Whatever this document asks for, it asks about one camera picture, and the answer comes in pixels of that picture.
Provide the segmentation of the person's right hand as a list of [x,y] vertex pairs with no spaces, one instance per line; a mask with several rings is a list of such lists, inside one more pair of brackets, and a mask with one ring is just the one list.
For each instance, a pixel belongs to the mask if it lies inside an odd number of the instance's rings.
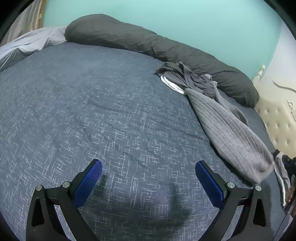
[[286,206],[288,206],[288,204],[291,203],[291,200],[292,200],[292,197],[294,195],[294,192],[295,192],[294,189],[289,189],[287,191],[287,195],[286,195],[286,198],[285,198],[285,204],[286,204]]

